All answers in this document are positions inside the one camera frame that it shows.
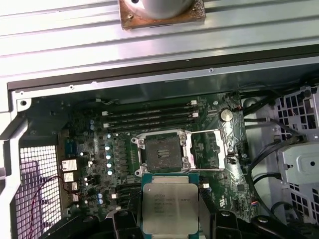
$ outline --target motherboard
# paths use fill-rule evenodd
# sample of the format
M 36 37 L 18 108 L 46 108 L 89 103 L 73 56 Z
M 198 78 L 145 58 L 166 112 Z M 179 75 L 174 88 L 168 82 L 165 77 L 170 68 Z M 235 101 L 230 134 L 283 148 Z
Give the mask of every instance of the motherboard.
M 102 220 L 129 207 L 143 174 L 197 173 L 218 208 L 249 221 L 250 159 L 235 92 L 134 104 L 96 99 L 73 110 L 66 130 L 62 170 L 73 172 L 64 175 L 75 192 L 72 213 Z

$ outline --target green circuit board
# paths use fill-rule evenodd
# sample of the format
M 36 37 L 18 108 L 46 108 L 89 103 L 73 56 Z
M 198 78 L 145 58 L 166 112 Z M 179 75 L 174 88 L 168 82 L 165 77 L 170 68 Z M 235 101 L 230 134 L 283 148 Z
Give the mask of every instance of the green circuit board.
M 219 166 L 218 155 L 221 149 L 217 145 L 215 134 L 209 130 L 219 129 L 226 148 L 225 170 L 198 173 L 202 185 L 209 185 L 217 207 L 232 210 L 247 221 L 253 197 L 244 174 L 250 159 L 241 109 L 239 95 L 225 93 L 126 105 L 107 102 L 85 110 L 74 110 L 70 115 L 70 137 L 66 139 L 67 143 L 76 144 L 79 161 L 85 161 L 85 157 L 79 155 L 81 152 L 86 152 L 88 160 L 94 161 L 92 166 L 86 161 L 83 163 L 79 182 L 83 182 L 83 178 L 88 175 L 97 175 L 99 178 L 95 185 L 81 184 L 80 190 L 83 195 L 87 195 L 89 191 L 94 191 L 95 195 L 103 195 L 102 204 L 98 203 L 95 195 L 87 197 L 90 199 L 89 203 L 81 202 L 80 210 L 103 219 L 116 207 L 128 206 L 130 199 L 127 195 L 112 199 L 112 194 L 119 185 L 132 184 L 136 187 L 141 183 L 141 177 L 136 175 L 136 170 L 140 167 L 139 149 L 132 143 L 132 138 L 137 135 L 174 129 L 199 132 L 192 134 L 191 138 L 191 153 L 195 165 L 199 169 L 213 169 Z M 231 111 L 230 120 L 223 120 L 221 113 L 224 110 Z M 159 135 L 161 140 L 169 136 Z M 111 163 L 112 167 L 108 168 L 107 163 Z

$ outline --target perforated metal panel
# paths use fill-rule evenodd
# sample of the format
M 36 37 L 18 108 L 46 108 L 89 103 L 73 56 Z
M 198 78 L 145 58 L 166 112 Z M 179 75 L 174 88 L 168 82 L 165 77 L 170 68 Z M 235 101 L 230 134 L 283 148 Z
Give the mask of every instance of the perforated metal panel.
M 317 129 L 316 98 L 318 95 L 316 88 L 312 91 L 315 94 L 309 98 L 305 98 L 304 91 L 280 98 L 276 106 L 279 121 L 297 131 Z M 283 129 L 281 129 L 281 133 L 282 140 L 290 137 L 290 133 Z
M 308 141 L 315 142 L 319 140 L 318 103 L 317 88 L 303 89 L 278 99 L 274 108 L 275 115 L 281 123 L 307 135 Z M 291 137 L 284 130 L 280 131 L 280 135 L 282 140 Z M 289 183 L 292 205 L 302 214 L 305 222 L 314 224 L 319 224 L 317 187 L 317 184 Z
M 21 186 L 15 196 L 18 239 L 29 239 L 32 217 L 31 238 L 37 239 L 61 219 L 56 149 L 21 148 L 20 159 Z M 56 178 L 44 184 L 52 177 Z

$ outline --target chip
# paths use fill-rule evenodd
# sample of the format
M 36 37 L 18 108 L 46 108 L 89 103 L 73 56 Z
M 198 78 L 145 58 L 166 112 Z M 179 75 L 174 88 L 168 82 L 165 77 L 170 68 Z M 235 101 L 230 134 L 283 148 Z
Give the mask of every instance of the chip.
M 149 171 L 182 168 L 179 136 L 145 140 L 146 162 Z
M 245 191 L 245 185 L 244 185 L 244 184 L 238 184 L 238 185 L 237 185 L 237 191 L 238 191 L 238 192 L 243 192 L 243 191 Z
M 142 228 L 146 234 L 192 235 L 197 233 L 197 185 L 191 183 L 145 184 L 142 218 Z

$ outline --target screw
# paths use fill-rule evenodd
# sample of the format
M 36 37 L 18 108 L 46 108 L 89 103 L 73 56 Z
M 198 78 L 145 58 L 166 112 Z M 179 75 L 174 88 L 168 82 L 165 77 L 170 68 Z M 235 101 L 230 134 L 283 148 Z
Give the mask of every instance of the screw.
M 267 223 L 268 222 L 267 218 L 262 218 L 262 217 L 259 217 L 258 221 L 261 222 L 261 223 Z
M 229 217 L 230 216 L 230 213 L 228 211 L 222 211 L 221 214 L 224 216 L 224 217 Z

